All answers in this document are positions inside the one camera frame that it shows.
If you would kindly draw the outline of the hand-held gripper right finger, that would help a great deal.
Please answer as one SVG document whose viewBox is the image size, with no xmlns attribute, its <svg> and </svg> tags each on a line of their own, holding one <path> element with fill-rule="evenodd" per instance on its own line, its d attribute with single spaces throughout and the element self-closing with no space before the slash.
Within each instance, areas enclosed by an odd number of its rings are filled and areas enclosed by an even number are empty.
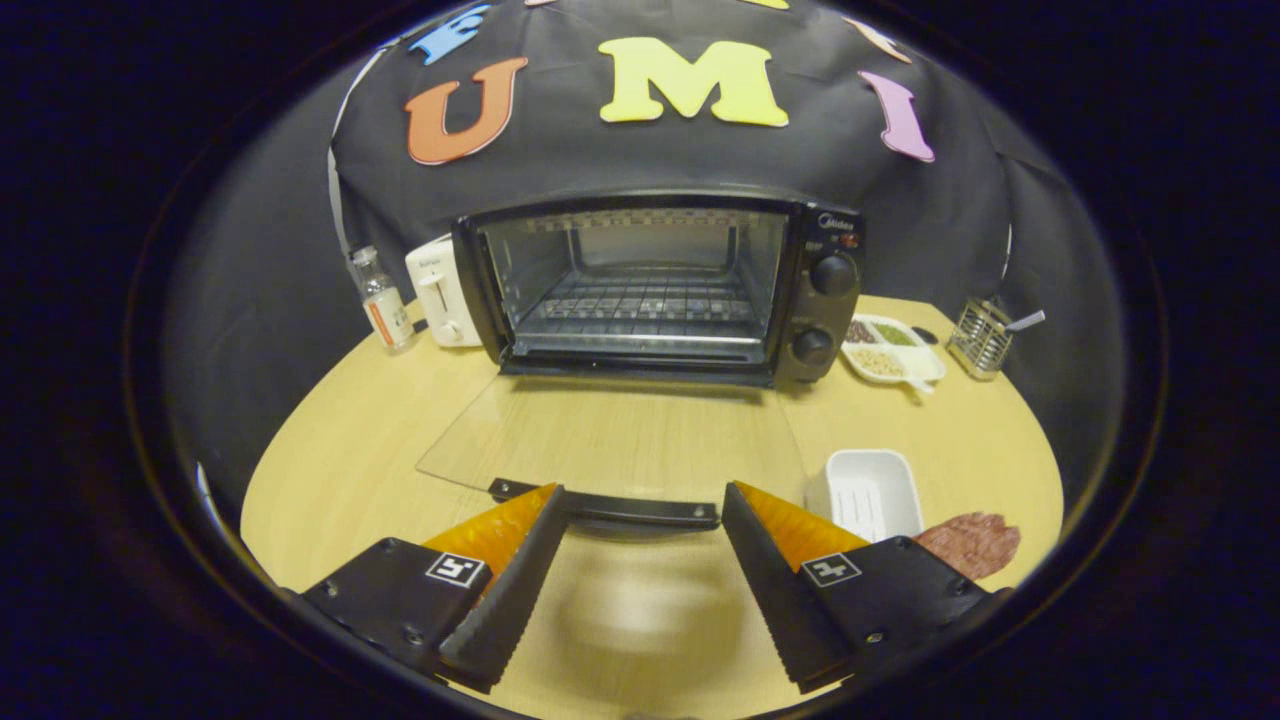
<svg viewBox="0 0 1280 720">
<path fill-rule="evenodd" d="M 722 524 L 804 693 L 899 682 L 1001 600 L 906 536 L 870 542 L 745 483 L 726 486 Z"/>
</svg>

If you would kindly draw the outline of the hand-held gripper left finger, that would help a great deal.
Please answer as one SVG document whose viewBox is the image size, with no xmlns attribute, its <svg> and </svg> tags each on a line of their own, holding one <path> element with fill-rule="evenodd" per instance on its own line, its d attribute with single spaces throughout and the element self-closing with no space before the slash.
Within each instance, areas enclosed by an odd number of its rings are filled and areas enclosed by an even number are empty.
<svg viewBox="0 0 1280 720">
<path fill-rule="evenodd" d="M 540 486 L 424 543 L 387 537 L 301 597 L 417 674 L 489 693 L 536 606 L 567 500 L 563 486 Z"/>
</svg>

